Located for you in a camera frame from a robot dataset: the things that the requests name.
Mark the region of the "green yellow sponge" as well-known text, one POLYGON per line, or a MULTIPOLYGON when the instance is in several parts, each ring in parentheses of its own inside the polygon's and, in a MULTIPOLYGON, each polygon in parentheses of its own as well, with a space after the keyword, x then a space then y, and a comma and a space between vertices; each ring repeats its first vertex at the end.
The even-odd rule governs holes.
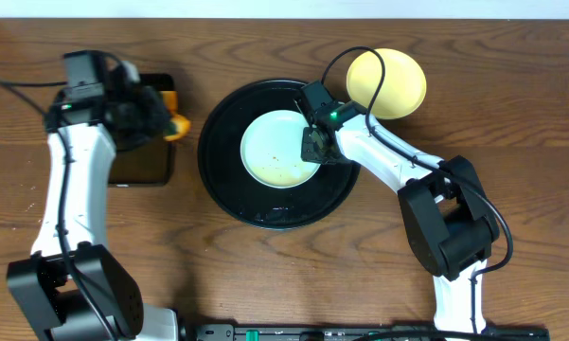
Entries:
POLYGON ((190 130, 191 122, 179 114, 179 101, 176 91, 161 91, 163 102, 170 113, 168 126, 164 130, 163 138, 173 142, 183 138, 190 130))

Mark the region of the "light green plate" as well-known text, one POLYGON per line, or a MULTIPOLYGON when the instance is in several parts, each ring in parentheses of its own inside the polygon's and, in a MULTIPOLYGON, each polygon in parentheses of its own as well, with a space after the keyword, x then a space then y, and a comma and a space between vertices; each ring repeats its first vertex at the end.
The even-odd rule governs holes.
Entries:
POLYGON ((294 188, 309 181, 320 165, 301 158, 302 137, 309 124, 302 114, 275 110, 254 119, 240 143, 246 171, 269 188, 294 188))

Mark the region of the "yellow plate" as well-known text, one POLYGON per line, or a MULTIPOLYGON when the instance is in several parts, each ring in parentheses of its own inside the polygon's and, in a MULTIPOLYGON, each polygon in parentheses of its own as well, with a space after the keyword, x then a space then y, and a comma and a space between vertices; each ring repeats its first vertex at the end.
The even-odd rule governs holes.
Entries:
MULTIPOLYGON (((427 83, 420 65, 409 55, 378 48, 385 66, 384 81, 371 114, 379 119, 406 117, 417 110, 426 96, 427 83)), ((358 56, 347 71, 349 97, 367 107, 382 76, 382 66, 372 52, 358 56)))

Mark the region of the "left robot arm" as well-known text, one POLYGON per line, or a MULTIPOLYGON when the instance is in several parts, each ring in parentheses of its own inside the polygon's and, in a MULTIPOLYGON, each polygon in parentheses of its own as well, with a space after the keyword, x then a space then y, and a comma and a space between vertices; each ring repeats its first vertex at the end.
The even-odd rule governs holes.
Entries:
POLYGON ((81 96, 44 115, 51 157, 44 217, 30 255, 9 264, 9 291, 40 340, 177 340, 176 312, 144 303, 108 248, 106 199, 118 142, 182 137, 176 94, 143 86, 81 96))

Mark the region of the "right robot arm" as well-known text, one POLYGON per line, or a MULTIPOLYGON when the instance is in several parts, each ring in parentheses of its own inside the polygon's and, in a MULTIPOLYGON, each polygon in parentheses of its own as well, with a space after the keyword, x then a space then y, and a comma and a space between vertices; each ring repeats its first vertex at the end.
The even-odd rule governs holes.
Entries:
POLYGON ((434 277, 438 329, 480 333, 482 273, 499 228, 473 165, 425 153, 387 131, 363 107, 307 109, 303 160, 355 162, 397 193, 408 243, 434 277))

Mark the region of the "black rectangular water tray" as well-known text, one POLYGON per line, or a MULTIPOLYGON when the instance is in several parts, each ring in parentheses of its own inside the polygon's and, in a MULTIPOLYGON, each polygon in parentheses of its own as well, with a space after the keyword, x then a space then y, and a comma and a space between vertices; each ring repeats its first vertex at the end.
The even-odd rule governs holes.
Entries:
MULTIPOLYGON (((178 113, 178 96, 171 75, 142 74, 141 82, 157 90, 167 108, 173 114, 178 113)), ((111 168, 109 185, 121 188, 164 186, 172 175, 174 156, 174 143, 160 136, 138 149, 118 153, 111 168)))

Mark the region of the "round black tray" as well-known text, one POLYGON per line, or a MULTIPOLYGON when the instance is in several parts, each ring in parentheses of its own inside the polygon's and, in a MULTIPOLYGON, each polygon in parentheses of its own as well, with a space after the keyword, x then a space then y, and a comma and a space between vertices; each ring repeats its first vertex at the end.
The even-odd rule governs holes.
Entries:
POLYGON ((240 143, 252 120, 294 103, 305 82, 268 79, 242 86, 208 116, 198 147, 198 167, 213 200, 232 217, 258 227, 290 229, 313 224, 334 211, 352 191, 361 167, 356 163, 320 166, 304 184, 270 188, 242 165, 240 143))

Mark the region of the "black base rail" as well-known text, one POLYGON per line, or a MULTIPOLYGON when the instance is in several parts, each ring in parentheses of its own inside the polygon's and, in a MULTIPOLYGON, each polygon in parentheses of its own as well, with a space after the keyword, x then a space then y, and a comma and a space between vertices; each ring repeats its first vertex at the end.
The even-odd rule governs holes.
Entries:
POLYGON ((440 331, 434 325, 410 324, 384 328, 234 326, 205 324, 187 329, 192 341, 355 341, 355 340, 503 340, 550 341, 547 329, 486 327, 480 333, 440 331))

